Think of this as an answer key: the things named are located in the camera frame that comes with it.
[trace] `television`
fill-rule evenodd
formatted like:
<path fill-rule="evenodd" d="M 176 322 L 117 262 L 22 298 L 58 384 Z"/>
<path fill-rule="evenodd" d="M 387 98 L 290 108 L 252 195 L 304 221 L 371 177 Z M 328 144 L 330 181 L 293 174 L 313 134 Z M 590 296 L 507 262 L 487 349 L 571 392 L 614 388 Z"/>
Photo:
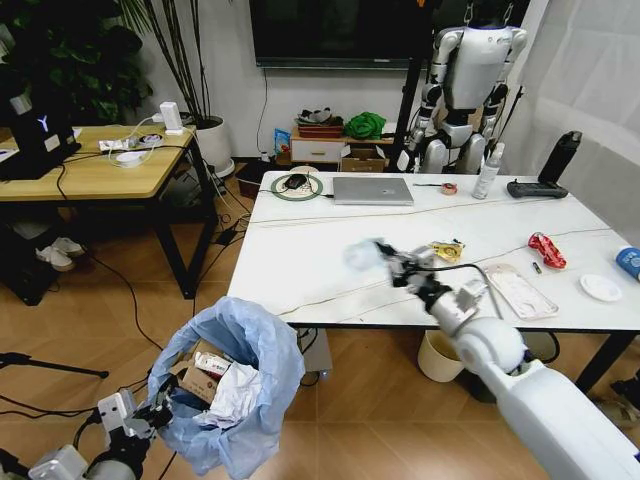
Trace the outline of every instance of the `television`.
<path fill-rule="evenodd" d="M 443 0 L 436 31 L 463 25 L 466 3 Z M 508 0 L 495 3 L 504 12 Z M 528 3 L 515 2 L 509 25 L 521 24 Z M 256 65 L 263 68 L 405 69 L 415 42 L 431 41 L 418 23 L 416 0 L 251 0 L 250 6 Z"/>

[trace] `floor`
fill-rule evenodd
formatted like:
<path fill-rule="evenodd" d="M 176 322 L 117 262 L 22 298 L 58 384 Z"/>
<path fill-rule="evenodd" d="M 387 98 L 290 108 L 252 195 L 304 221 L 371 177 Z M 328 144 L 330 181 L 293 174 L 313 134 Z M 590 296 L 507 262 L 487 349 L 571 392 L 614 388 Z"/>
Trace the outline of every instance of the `floor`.
<path fill-rule="evenodd" d="M 230 181 L 237 193 L 237 183 Z M 219 213 L 234 219 L 242 210 L 216 200 Z M 248 208 L 251 201 L 243 199 Z M 160 344 L 190 317 L 152 231 L 141 222 L 125 228 L 96 214 L 95 255 L 131 281 L 144 330 Z M 199 226 L 176 225 L 185 252 Z M 242 242 L 221 254 L 200 285 L 196 308 L 227 292 Z M 211 246 L 210 261 L 220 251 Z M 118 386 L 143 378 L 157 350 L 140 336 L 129 291 L 120 279 L 89 259 L 60 277 L 60 289 L 38 307 L 25 307 L 0 287 L 0 351 L 22 351 L 40 360 L 108 369 L 109 378 L 12 366 L 0 370 L 0 393 L 49 409 L 91 407 Z M 602 335 L 560 335 L 562 353 L 554 367 L 574 379 L 603 341 Z M 334 330 L 329 332 L 334 369 L 315 386 L 301 387 L 286 415 L 280 453 L 251 478 L 331 479 L 538 479 L 547 478 L 531 454 L 501 420 L 495 406 L 478 403 L 457 383 L 428 380 L 416 367 L 419 331 Z M 638 368 L 640 347 L 632 345 L 594 389 L 610 395 L 608 383 Z M 142 398 L 143 389 L 138 394 Z M 10 408 L 0 402 L 0 409 Z M 0 448 L 31 465 L 45 452 L 71 443 L 84 417 L 29 420 L 0 416 Z M 640 445 L 640 431 L 628 432 Z M 103 434 L 89 427 L 80 451 L 93 458 Z M 171 452 L 154 443 L 144 479 L 157 479 Z M 176 458 L 165 479 L 198 478 Z M 222 469 L 203 477 L 227 478 Z"/>

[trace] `white wall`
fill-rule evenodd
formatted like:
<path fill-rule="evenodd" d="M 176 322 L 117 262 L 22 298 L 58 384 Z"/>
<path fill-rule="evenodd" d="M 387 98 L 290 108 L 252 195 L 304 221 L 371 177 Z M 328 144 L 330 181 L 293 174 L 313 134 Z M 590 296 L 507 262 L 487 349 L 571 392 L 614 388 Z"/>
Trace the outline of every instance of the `white wall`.
<path fill-rule="evenodd" d="M 185 9 L 188 2 L 176 2 Z M 256 129 L 264 102 L 264 79 L 253 53 L 248 0 L 200 2 L 203 61 L 211 91 L 212 110 L 227 122 L 234 156 L 256 156 Z M 193 38 L 184 23 L 185 44 Z M 144 39 L 143 70 L 154 89 L 140 118 L 164 100 L 182 97 L 153 35 Z M 267 70 L 269 91 L 260 146 L 273 149 L 273 129 L 291 131 L 303 108 L 330 107 L 345 122 L 363 111 L 395 122 L 402 99 L 403 71 Z M 419 86 L 416 100 L 420 97 Z"/>

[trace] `white table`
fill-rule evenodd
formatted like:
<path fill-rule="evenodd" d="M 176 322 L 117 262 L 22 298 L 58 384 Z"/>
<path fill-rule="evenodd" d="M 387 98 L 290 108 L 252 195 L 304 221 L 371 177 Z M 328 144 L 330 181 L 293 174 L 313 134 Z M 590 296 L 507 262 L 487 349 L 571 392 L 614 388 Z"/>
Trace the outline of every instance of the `white table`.
<path fill-rule="evenodd" d="M 261 189 L 270 189 L 283 174 L 268 172 Z M 332 177 L 354 174 L 314 175 L 324 184 L 322 193 L 330 194 Z M 560 307 L 555 317 L 522 321 L 498 295 L 505 320 L 518 329 L 611 334 L 578 380 L 585 390 L 640 330 L 640 286 L 614 261 L 617 249 L 627 242 L 575 197 L 516 200 L 506 191 L 514 177 L 504 176 L 496 179 L 486 200 L 476 200 L 470 195 L 475 176 L 385 175 L 405 178 L 413 206 L 344 206 L 325 197 L 289 202 L 260 192 L 229 295 L 260 303 L 296 327 L 436 328 L 419 299 L 391 287 L 384 268 L 355 272 L 344 262 L 344 252 L 368 238 L 383 238 L 398 250 L 455 238 L 466 244 L 463 262 L 508 263 Z M 413 185 L 442 182 L 457 183 L 458 194 L 446 196 L 437 187 Z M 551 236 L 567 268 L 547 268 L 527 246 L 538 231 Z M 622 300 L 607 304 L 589 297 L 579 285 L 585 273 L 613 280 L 622 289 Z M 473 270 L 457 270 L 438 278 L 456 288 L 474 275 Z M 493 313 L 488 298 L 481 303 L 481 313 Z"/>

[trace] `laptop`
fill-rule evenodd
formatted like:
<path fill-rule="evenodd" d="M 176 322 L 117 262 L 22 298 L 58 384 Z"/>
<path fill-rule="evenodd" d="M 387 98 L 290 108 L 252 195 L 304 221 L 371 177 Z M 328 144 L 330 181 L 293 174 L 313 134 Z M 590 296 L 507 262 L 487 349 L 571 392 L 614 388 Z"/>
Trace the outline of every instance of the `laptop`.
<path fill-rule="evenodd" d="M 403 178 L 334 177 L 336 205 L 413 205 Z"/>

